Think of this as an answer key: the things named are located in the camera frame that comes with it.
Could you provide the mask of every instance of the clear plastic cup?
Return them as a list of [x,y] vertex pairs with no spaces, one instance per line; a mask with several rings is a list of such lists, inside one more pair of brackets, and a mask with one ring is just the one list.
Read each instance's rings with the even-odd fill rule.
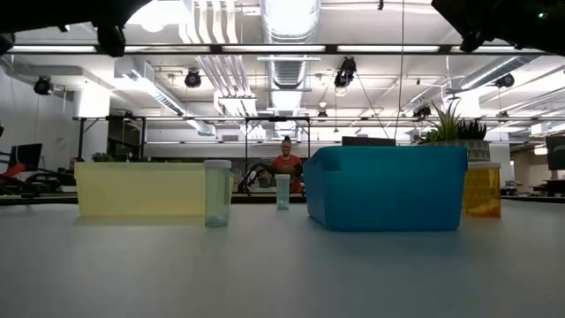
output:
[[228,225],[230,211],[230,168],[227,160],[206,160],[206,226]]
[[290,176],[276,175],[276,209],[289,209],[290,204]]

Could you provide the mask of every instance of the blue plastic bin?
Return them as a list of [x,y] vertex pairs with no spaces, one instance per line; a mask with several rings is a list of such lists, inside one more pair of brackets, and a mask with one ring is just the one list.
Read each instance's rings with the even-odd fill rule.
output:
[[327,147],[304,166],[308,214],[334,231],[452,231],[464,147]]

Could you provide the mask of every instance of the table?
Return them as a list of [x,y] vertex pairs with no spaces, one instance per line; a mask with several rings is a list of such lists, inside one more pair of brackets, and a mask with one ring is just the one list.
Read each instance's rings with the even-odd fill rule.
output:
[[0,207],[0,317],[557,317],[565,213],[504,201],[455,232],[340,233],[305,206],[230,226]]

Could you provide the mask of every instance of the orange shirt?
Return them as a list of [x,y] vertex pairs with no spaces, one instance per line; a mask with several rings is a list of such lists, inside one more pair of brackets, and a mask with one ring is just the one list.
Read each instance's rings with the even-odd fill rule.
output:
[[[282,155],[277,156],[271,163],[273,169],[280,171],[286,167],[295,167],[298,164],[302,164],[300,158],[295,155],[290,155],[288,159],[284,159]],[[293,193],[302,192],[302,186],[300,185],[300,180],[296,176],[290,176],[290,186]]]

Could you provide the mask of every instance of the orange container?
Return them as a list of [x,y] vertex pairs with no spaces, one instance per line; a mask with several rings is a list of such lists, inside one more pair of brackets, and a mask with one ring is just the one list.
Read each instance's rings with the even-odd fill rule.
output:
[[500,169],[499,163],[469,163],[463,195],[466,216],[501,217]]

